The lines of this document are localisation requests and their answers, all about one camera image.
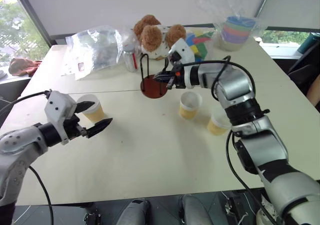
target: metal pole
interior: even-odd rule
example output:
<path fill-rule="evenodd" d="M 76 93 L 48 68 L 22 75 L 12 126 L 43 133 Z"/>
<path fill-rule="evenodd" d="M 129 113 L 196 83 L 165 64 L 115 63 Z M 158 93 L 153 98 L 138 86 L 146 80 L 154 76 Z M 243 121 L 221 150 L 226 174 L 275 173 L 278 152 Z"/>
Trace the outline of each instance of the metal pole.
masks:
<path fill-rule="evenodd" d="M 254 15 L 255 18 L 258 18 L 258 17 L 260 16 L 262 10 L 264 9 L 264 6 L 266 5 L 266 2 L 267 2 L 267 0 L 262 0 L 259 8 L 258 8 L 257 11 L 255 12 L 255 15 Z"/>
<path fill-rule="evenodd" d="M 144 79 L 144 70 L 142 68 L 142 59 L 144 58 L 146 54 L 142 54 L 140 57 L 140 69 L 141 69 L 141 81 L 142 81 L 142 92 L 145 91 L 145 79 Z"/>

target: black wire stand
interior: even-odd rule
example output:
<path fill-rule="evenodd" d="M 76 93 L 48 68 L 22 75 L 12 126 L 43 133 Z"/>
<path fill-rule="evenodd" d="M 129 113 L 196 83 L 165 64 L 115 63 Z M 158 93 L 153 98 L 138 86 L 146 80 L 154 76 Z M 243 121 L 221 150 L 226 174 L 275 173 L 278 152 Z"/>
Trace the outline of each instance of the black wire stand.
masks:
<path fill-rule="evenodd" d="M 144 70 L 143 70 L 143 58 L 147 58 L 147 76 L 144 77 Z M 167 93 L 167 84 L 163 82 L 158 82 L 154 80 L 154 74 L 149 74 L 149 56 L 148 54 L 142 54 L 140 58 L 140 69 L 141 69 L 141 83 L 140 89 L 143 95 L 150 99 L 158 99 L 161 98 L 163 95 Z"/>

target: stuffed animal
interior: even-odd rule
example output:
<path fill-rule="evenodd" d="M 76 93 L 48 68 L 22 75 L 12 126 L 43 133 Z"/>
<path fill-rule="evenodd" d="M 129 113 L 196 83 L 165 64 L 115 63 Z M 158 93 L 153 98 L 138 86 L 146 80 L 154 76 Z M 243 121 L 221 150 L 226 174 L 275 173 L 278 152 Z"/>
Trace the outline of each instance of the stuffed animal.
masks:
<path fill-rule="evenodd" d="M 178 39 L 186 39 L 186 30 L 182 25 L 168 28 L 161 25 L 153 15 L 144 16 L 133 31 L 141 44 L 141 51 L 156 60 L 165 58 Z"/>

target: window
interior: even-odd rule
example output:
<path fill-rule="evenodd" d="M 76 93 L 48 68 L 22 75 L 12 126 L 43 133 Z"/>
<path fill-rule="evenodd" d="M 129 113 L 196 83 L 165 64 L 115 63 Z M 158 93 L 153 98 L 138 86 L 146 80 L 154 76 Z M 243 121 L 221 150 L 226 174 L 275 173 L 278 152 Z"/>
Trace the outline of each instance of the window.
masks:
<path fill-rule="evenodd" d="M 273 31 L 266 30 L 263 33 L 262 42 L 265 44 L 296 44 L 301 45 L 309 36 L 309 32 L 303 31 Z"/>
<path fill-rule="evenodd" d="M 0 67 L 13 58 L 42 60 L 48 50 L 19 0 L 0 0 Z"/>

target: paper cup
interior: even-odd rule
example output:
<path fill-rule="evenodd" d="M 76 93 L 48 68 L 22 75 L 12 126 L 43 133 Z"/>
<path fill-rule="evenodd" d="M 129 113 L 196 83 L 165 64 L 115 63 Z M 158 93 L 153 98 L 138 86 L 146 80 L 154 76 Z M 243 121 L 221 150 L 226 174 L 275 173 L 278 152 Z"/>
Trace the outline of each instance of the paper cup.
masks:
<path fill-rule="evenodd" d="M 214 135 L 222 135 L 231 128 L 229 118 L 222 107 L 213 110 L 207 129 Z"/>
<path fill-rule="evenodd" d="M 202 97 L 193 91 L 187 91 L 180 98 L 180 116 L 185 119 L 192 119 L 202 104 Z"/>
<path fill-rule="evenodd" d="M 92 122 L 97 123 L 106 118 L 106 115 L 101 107 L 99 99 L 93 94 L 86 94 L 80 97 L 76 102 L 84 102 L 84 101 L 91 101 L 94 104 L 89 107 L 87 110 L 83 111 L 82 113 Z"/>

